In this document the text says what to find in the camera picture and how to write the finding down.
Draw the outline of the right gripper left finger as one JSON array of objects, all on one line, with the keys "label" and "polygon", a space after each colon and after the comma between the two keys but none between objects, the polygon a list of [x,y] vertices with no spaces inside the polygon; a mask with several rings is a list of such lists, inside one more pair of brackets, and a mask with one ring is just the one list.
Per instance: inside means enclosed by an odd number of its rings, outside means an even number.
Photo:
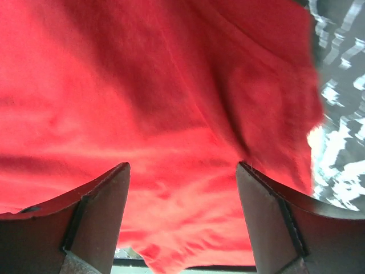
[{"label": "right gripper left finger", "polygon": [[131,167],[18,213],[1,214],[1,273],[110,273]]}]

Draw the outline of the red t-shirt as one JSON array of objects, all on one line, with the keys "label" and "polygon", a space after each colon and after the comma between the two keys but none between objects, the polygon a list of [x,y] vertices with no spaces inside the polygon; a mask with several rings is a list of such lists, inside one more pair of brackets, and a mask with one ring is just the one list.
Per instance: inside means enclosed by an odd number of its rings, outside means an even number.
[{"label": "red t-shirt", "polygon": [[2,1],[1,211],[127,162],[120,247],[254,264],[236,166],[311,193],[311,32],[294,1]]}]

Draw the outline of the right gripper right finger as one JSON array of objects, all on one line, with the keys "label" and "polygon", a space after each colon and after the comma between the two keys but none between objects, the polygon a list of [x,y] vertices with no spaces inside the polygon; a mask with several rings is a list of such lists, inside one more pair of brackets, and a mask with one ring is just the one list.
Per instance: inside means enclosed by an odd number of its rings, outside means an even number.
[{"label": "right gripper right finger", "polygon": [[364,273],[364,215],[240,163],[240,201],[258,273]]}]

